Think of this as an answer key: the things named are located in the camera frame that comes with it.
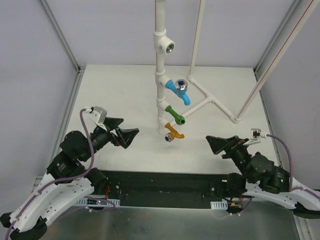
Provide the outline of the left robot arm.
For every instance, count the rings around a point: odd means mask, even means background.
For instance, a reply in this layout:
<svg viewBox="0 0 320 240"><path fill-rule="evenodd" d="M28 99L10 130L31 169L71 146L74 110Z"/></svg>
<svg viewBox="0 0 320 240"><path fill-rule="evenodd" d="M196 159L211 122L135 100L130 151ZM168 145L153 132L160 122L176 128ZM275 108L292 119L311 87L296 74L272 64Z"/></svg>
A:
<svg viewBox="0 0 320 240"><path fill-rule="evenodd" d="M102 194L107 178L93 166L95 153L108 143L126 149L140 132L138 128L120 128L123 121L103 117L89 132L82 120L83 132L69 132L31 195L15 211L1 215L0 222L7 229L4 238L39 240L77 201L92 193Z"/></svg>

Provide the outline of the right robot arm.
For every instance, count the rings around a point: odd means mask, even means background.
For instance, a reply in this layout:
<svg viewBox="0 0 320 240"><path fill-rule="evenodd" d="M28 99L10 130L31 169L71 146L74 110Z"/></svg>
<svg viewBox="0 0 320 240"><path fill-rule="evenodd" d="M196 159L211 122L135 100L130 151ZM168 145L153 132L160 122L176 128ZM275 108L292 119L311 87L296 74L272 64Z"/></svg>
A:
<svg viewBox="0 0 320 240"><path fill-rule="evenodd" d="M237 135L222 138L208 135L206 140L214 155L231 159L239 173L229 173L226 182L217 191L230 197L239 195L273 202L305 219L319 219L320 193L297 181L290 172L269 160L260 152L248 152L250 145L258 144L267 133L257 129L250 138Z"/></svg>

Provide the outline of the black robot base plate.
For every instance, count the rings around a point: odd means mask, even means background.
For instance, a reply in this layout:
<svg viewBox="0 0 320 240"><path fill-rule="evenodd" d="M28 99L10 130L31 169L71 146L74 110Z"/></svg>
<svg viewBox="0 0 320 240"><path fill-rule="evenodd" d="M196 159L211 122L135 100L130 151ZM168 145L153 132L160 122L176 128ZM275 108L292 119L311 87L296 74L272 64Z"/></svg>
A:
<svg viewBox="0 0 320 240"><path fill-rule="evenodd" d="M238 173L102 173L106 179L93 193L119 200L122 207L210 209L211 202L246 193L246 180Z"/></svg>

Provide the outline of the blue water faucet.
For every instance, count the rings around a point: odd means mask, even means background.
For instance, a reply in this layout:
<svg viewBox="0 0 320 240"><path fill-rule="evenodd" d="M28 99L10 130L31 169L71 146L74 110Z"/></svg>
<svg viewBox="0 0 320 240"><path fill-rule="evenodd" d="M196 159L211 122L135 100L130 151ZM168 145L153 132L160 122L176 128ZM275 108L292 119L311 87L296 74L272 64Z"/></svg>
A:
<svg viewBox="0 0 320 240"><path fill-rule="evenodd" d="M191 104L191 100L187 95L188 82L185 79L178 79L175 82L169 80L165 84L165 87L182 99L185 106L189 106Z"/></svg>

